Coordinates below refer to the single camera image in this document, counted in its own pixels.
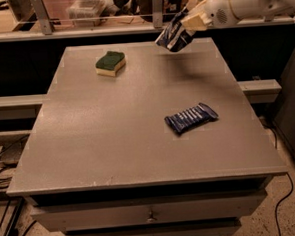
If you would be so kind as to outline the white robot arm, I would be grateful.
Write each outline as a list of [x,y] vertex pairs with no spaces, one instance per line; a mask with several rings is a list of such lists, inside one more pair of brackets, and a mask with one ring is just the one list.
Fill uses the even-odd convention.
[[189,31],[235,26],[244,19],[265,18],[295,12],[295,0],[204,0],[181,20]]

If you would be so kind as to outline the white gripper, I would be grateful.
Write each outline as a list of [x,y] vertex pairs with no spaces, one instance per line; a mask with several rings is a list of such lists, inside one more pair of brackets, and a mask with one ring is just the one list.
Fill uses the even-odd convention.
[[271,0],[204,0],[191,8],[181,23],[189,31],[206,30],[211,23],[215,28],[231,27],[243,19],[264,16],[270,3]]

